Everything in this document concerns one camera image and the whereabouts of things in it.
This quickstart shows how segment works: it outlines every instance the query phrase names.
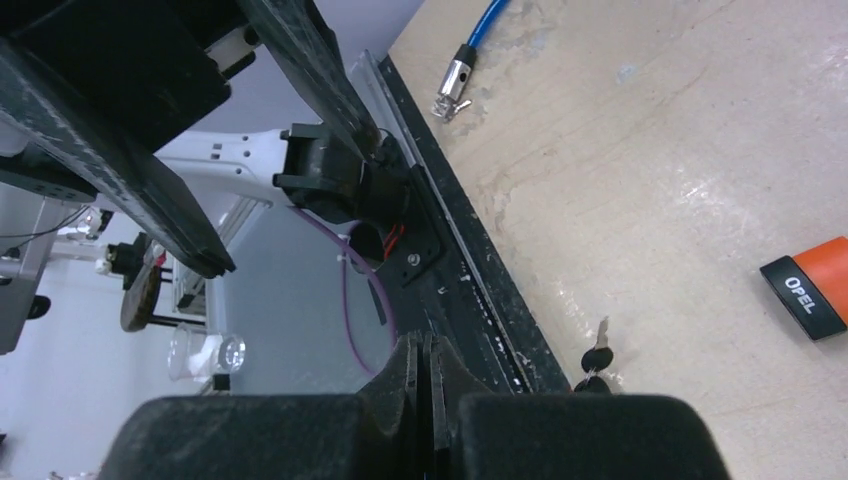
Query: black wire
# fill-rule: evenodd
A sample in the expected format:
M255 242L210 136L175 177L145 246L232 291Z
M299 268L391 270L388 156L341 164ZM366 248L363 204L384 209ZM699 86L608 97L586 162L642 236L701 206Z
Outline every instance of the black wire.
M50 230L45 230L45 231L43 231L43 232L36 232L36 233L28 233L28 234L25 234L25 235L0 235L0 238L21 238L21 237L29 237L29 238L27 238L26 240L24 240L23 242L21 242L21 243L19 243L19 244L15 245L14 247L9 248L8 250L12 250L12 249L15 249L15 248L21 248L21 247L23 247L24 245L26 245L27 243L29 243L29 242L31 242L31 241L33 241L33 240L35 240L35 239L36 239L36 238L38 238L38 237L42 237L42 236L44 236L44 235L47 235L47 234L50 234L50 233L53 233L53 232L59 231L59 230L61 230L61 229L65 228L65 227L67 227L68 225L70 225L70 224L74 223L75 221L77 221L77 220L79 219L79 217L80 217L80 216L81 216L81 215L82 215L82 214L83 214L86 210L88 210L88 207L80 207L80 209L79 209L79 210L77 210L76 212L74 212L74 213L72 213L72 214L68 215L67 217L65 217L65 218L64 218L61 222L59 222L59 224L58 224L58 225L56 225L55 227L51 228Z

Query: white wall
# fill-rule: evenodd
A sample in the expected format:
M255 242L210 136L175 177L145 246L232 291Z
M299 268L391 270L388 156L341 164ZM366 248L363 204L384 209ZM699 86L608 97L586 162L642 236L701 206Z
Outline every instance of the white wall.
M364 49L385 55L421 0L317 3L350 65ZM317 120L267 51L234 79L233 87L233 99L201 121L199 129L258 131ZM135 228L119 219L103 240L131 242ZM94 274L89 263L55 262L39 293L53 299L50 313L28 322L17 349L0 356L0 430L10 434L0 470L18 478L96 468L142 402L197 389L167 379L169 329L121 331L119 281Z

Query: paint stain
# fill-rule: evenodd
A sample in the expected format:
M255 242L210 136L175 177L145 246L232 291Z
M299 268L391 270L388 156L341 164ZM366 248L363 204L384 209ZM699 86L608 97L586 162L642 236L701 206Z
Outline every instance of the paint stain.
M616 81L616 83L621 85L624 82L626 82L627 80L629 80L630 77L632 77L633 74L635 74L635 73L636 73L636 66L635 65L622 65L621 68L618 69L618 73L615 74L615 81Z

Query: table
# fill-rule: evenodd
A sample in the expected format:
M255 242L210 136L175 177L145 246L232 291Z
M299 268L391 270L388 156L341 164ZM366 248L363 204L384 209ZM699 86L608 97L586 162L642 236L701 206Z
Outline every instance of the table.
M428 112L489 0L390 50ZM845 234L848 5L515 1L445 125L425 114L572 382L610 317L618 390L682 398L736 478L843 478L848 336L758 269Z

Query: purple cable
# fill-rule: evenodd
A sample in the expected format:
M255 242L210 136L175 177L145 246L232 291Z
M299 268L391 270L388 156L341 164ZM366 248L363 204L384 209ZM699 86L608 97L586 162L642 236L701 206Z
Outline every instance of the purple cable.
M380 300L380 307L383 309L383 315L386 317L386 324L389 326L389 332L392 338L392 347L397 343L397 326L395 323L395 314L392 310L392 304L389 303L389 296L386 294L386 289L383 287L383 284L380 282L380 279L377 277L377 274L374 273L374 270L365 262L365 259L362 258L356 250L353 249L346 241L339 238L338 235L333 233L332 230L324 226L318 220L312 218L308 213L297 207L289 207L291 210L300 218L302 218L306 223L312 225L318 231L323 233L327 238L332 240L333 243L338 245L338 247L342 250L342 252L349 256L352 261L356 262L362 270L365 272L365 276L368 277L368 281L371 282L371 286L374 287L374 292L377 294L377 298ZM353 231L353 228L348 231L348 237L350 236L350 232ZM362 360L362 357L359 355L359 351L356 349L356 346L353 342L353 335L350 329L350 313L347 308L347 264L346 262L342 262L341 264L341 277L342 277L342 302L343 302L343 310L344 310L344 321L345 321L345 330L347 331L347 340L350 345L350 350L353 352L353 356L356 357L357 363L362 367L362 369L367 372L369 375L374 375L375 372L370 369L365 362Z

